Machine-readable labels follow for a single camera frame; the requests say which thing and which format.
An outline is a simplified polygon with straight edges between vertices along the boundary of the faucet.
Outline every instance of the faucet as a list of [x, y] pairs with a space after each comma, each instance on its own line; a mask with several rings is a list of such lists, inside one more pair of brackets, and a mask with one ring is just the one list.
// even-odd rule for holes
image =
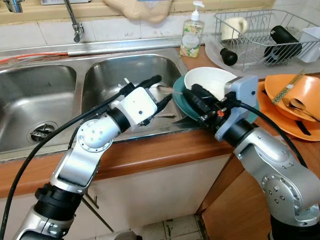
[[[3, 1], [5, 2], [6, 7], [9, 9], [10, 12], [13, 12], [13, 13], [23, 12], [21, 7], [21, 2], [24, 0], [3, 0]], [[70, 1], [64, 0], [64, 3], [72, 21], [72, 27], [74, 30], [73, 41], [75, 41], [76, 43], [79, 43], [85, 31], [84, 27], [82, 26], [82, 23], [77, 22], [74, 12], [72, 11], [72, 8], [71, 8]]]
[[21, 2], [24, 0], [3, 0], [6, 4], [6, 7], [12, 13], [22, 13]]
[[72, 27], [74, 30], [74, 38], [73, 41], [75, 41], [76, 43], [80, 42], [80, 39], [82, 38], [83, 34], [84, 34], [84, 27], [82, 26], [82, 23], [77, 22], [76, 17], [74, 15], [74, 12], [72, 11], [71, 8], [71, 4], [69, 0], [64, 0], [66, 9], [69, 12], [71, 21], [72, 21]]

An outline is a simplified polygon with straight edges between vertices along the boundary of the sink basin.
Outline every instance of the sink basin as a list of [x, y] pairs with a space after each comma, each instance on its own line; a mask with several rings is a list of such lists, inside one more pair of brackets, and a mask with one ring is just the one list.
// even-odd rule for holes
[[0, 152], [32, 146], [71, 118], [76, 75], [64, 65], [0, 71]]
[[[136, 86], [154, 75], [161, 75], [162, 81], [153, 85], [150, 88], [150, 92], [157, 101], [160, 101], [168, 93], [159, 90], [157, 85], [172, 87], [182, 74], [173, 61], [158, 54], [114, 57], [98, 62], [89, 69], [85, 76], [81, 110], [84, 113], [116, 94], [120, 88], [126, 85], [124, 78], [127, 78]], [[158, 130], [185, 117], [185, 114], [180, 111], [173, 100], [158, 115], [167, 114], [173, 117], [155, 117], [149, 125], [139, 126], [134, 132], [128, 130], [125, 135], [131, 135], [130, 138], [132, 138], [132, 133]], [[157, 133], [159, 132], [150, 132], [147, 135], [155, 135]]]

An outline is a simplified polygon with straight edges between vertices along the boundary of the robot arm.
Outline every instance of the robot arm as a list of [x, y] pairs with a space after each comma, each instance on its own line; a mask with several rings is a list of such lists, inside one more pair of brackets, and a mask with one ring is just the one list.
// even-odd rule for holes
[[160, 80], [161, 77], [156, 76], [142, 82], [123, 100], [114, 101], [108, 114], [80, 126], [74, 148], [63, 156], [49, 183], [36, 191], [38, 201], [31, 207], [15, 240], [62, 239], [68, 233], [100, 158], [113, 138], [150, 119], [171, 99], [169, 95], [158, 103], [147, 89]]
[[247, 122], [248, 111], [234, 107], [241, 100], [256, 105], [257, 78], [243, 77], [227, 83], [221, 101], [195, 84], [183, 92], [219, 141], [234, 147], [234, 154], [265, 194], [271, 215], [271, 240], [320, 239], [320, 180], [299, 164], [290, 149], [263, 128]]

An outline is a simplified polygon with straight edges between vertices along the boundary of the chopsticks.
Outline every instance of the chopsticks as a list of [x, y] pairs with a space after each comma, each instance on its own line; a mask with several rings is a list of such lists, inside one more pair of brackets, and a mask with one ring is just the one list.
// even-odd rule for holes
[[282, 100], [282, 98], [287, 95], [287, 93], [295, 86], [295, 84], [304, 77], [306, 74], [305, 70], [303, 69], [299, 72], [275, 97], [272, 99], [272, 103], [277, 105], [278, 102]]

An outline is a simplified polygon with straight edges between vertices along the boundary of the stainless steel sink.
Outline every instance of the stainless steel sink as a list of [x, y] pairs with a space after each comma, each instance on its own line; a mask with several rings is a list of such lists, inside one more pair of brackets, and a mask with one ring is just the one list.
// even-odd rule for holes
[[[114, 95], [127, 78], [137, 85], [161, 75], [158, 85], [172, 87], [187, 72], [174, 48], [35, 61], [0, 68], [0, 161], [24, 157], [49, 132]], [[157, 100], [166, 93], [150, 91]], [[126, 141], [187, 131], [197, 125], [185, 118], [173, 101], [147, 126], [126, 131], [115, 139]], [[63, 151], [76, 126], [48, 142], [39, 153]]]

